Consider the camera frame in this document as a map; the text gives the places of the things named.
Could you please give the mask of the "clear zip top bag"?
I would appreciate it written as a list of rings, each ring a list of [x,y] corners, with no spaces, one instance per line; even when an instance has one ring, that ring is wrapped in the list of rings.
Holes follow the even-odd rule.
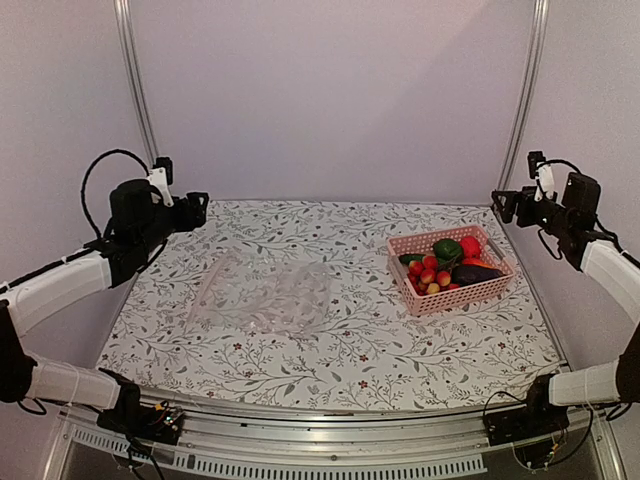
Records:
[[[205,327],[304,338],[324,323],[331,284],[323,263],[230,249],[204,276],[188,319]]]

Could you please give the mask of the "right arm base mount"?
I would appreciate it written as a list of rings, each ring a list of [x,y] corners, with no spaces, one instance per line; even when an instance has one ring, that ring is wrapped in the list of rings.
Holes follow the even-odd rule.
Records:
[[[519,406],[482,413],[482,422],[491,446],[520,442],[561,432],[569,426],[566,406]]]

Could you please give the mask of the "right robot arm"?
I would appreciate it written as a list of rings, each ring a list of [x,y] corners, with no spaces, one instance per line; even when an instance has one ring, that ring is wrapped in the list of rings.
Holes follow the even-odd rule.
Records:
[[[558,240],[558,257],[598,283],[639,323],[639,262],[619,247],[615,237],[597,231],[601,188],[582,173],[571,172],[561,201],[538,180],[519,191],[491,193],[500,219],[521,228],[535,226]],[[635,330],[617,359],[581,370],[537,379],[529,389],[528,406],[517,415],[517,427],[537,436],[552,424],[555,407],[633,404],[639,401],[639,331]]]

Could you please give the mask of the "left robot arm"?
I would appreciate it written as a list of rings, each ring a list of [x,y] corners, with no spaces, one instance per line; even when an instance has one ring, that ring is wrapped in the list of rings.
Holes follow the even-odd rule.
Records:
[[[89,405],[108,410],[128,434],[148,426],[148,412],[114,374],[46,359],[23,349],[22,337],[54,314],[93,294],[114,289],[148,268],[171,235],[206,222],[209,196],[170,194],[164,181],[134,179],[109,197],[111,217],[84,249],[1,287],[1,400],[25,399]]]

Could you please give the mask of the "red lychee bunch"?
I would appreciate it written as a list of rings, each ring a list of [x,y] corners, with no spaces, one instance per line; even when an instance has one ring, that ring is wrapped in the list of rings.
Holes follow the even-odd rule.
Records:
[[[460,287],[451,282],[451,271],[455,266],[451,261],[445,262],[434,255],[425,255],[422,264],[412,262],[405,266],[408,280],[419,296],[435,295]]]

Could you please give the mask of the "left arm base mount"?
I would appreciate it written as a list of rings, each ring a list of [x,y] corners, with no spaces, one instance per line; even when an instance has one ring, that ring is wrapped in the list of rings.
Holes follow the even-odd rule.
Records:
[[[130,396],[119,399],[112,409],[101,411],[97,426],[127,437],[175,446],[184,420],[184,410],[171,406],[167,400],[148,406]]]

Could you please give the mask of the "pink perforated plastic basket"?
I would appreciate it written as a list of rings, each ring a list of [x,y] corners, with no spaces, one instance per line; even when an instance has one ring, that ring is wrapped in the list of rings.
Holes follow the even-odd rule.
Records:
[[[406,254],[432,253],[432,246],[438,240],[449,238],[459,241],[466,236],[473,236],[479,242],[480,260],[496,267],[501,275],[496,279],[460,286],[451,291],[420,295],[409,279],[409,267],[401,262],[400,257]],[[391,237],[387,240],[387,250],[388,267],[392,278],[401,292],[409,313],[414,316],[423,316],[493,298],[502,294],[515,277],[513,261],[500,250],[480,225],[472,224],[466,227]]]

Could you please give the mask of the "red bumpy fruit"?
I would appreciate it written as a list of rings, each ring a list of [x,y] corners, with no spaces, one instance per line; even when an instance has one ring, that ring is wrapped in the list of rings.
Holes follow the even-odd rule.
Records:
[[[461,238],[459,240],[459,245],[462,248],[465,259],[469,259],[469,258],[478,259],[483,252],[483,247],[478,241],[478,239],[471,235]]]

